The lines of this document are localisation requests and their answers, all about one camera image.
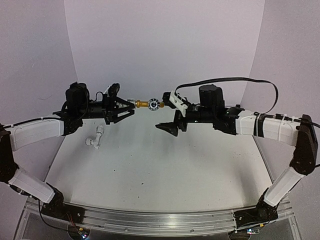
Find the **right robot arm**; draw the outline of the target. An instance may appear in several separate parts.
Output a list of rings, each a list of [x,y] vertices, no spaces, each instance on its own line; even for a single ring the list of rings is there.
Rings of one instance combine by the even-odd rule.
[[[318,167],[318,140],[309,115],[290,117],[237,106],[227,108],[220,87],[208,84],[198,90],[199,104],[188,102],[175,91],[165,92],[164,104],[175,109],[175,115],[172,122],[159,123],[156,128],[176,137],[179,131],[187,131],[188,124],[212,124],[215,130],[225,134],[255,136],[294,147],[289,167],[265,191],[257,207],[277,206],[303,177]]]

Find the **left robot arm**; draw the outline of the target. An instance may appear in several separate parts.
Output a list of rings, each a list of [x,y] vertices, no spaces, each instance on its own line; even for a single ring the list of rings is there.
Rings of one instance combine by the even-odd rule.
[[[135,103],[118,97],[120,84],[114,83],[102,94],[102,100],[91,100],[85,83],[74,82],[65,92],[61,110],[51,116],[39,117],[0,126],[0,181],[20,189],[48,204],[56,218],[64,218],[67,206],[56,199],[59,192],[19,166],[13,153],[27,145],[75,133],[84,119],[103,119],[106,125],[118,123],[135,113]]]

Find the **gold brass faucet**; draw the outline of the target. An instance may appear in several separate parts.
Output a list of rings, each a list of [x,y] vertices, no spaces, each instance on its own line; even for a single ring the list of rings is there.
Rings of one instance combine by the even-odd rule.
[[[157,98],[151,98],[148,101],[135,101],[136,108],[148,108],[150,111],[157,111],[165,106],[163,102],[160,102]]]

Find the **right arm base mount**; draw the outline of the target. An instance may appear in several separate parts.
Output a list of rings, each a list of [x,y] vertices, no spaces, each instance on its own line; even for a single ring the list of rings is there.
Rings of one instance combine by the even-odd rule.
[[[237,210],[233,213],[235,218],[235,225],[237,229],[244,228],[247,226],[256,226],[264,223],[269,223],[270,221],[278,219],[278,206],[271,206],[264,200],[264,195],[262,195],[256,206],[253,208]]]

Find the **white plastic faucet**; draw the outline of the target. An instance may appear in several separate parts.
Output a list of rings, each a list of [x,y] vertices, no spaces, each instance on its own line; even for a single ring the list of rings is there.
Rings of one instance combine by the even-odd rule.
[[[92,146],[94,147],[96,150],[100,149],[100,140],[102,138],[102,136],[104,135],[104,127],[102,125],[98,125],[96,127],[96,135],[95,138],[86,138],[85,140],[85,145],[86,146]]]

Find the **white elbow fitting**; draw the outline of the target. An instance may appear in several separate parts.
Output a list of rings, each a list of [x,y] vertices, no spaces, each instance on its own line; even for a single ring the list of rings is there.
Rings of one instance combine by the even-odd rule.
[[[136,107],[136,101],[137,101],[136,99],[130,98],[130,99],[127,99],[126,101],[133,104]]]

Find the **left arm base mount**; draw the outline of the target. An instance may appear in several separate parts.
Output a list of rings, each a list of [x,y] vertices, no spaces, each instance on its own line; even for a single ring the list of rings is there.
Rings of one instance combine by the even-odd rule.
[[[53,191],[54,196],[52,200],[42,205],[40,213],[55,219],[81,224],[84,220],[85,209],[65,203],[63,194],[56,188],[53,188]]]

